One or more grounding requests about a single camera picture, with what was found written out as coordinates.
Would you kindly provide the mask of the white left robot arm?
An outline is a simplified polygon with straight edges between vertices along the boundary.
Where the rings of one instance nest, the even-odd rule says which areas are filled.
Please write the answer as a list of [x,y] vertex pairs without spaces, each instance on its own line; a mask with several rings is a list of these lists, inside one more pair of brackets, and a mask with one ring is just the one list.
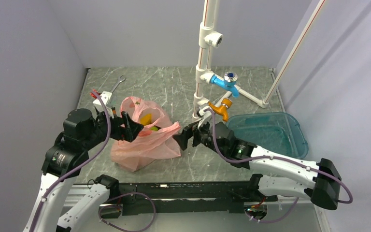
[[62,212],[82,164],[89,160],[89,150],[107,144],[110,138],[133,142],[143,125],[124,111],[121,116],[101,112],[94,118],[90,110],[81,108],[68,114],[63,129],[45,154],[41,185],[26,232],[75,232],[103,202],[115,202],[121,194],[119,182],[102,174],[78,203]]

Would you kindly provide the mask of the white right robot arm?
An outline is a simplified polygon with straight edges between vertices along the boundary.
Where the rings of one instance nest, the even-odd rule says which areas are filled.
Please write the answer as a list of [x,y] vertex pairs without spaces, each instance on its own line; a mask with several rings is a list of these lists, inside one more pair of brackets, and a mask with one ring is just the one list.
[[305,198],[327,210],[338,208],[342,178],[329,159],[307,161],[277,154],[237,138],[222,122],[213,127],[192,123],[173,139],[182,150],[191,139],[193,147],[204,145],[232,166],[251,170],[247,195],[253,201],[281,195]]

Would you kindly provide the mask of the pink plastic bag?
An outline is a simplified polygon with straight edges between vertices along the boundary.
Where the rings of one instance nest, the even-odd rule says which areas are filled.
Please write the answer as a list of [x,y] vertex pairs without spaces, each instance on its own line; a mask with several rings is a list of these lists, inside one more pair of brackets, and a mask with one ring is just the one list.
[[[155,160],[173,159],[181,156],[180,147],[172,138],[179,132],[179,122],[172,122],[167,112],[153,101],[143,100],[139,97],[126,97],[120,110],[128,112],[129,116],[140,123],[145,114],[152,115],[152,123],[144,126],[133,142],[116,140],[111,148],[111,161],[124,170],[135,172]],[[157,126],[158,131],[150,128]]]

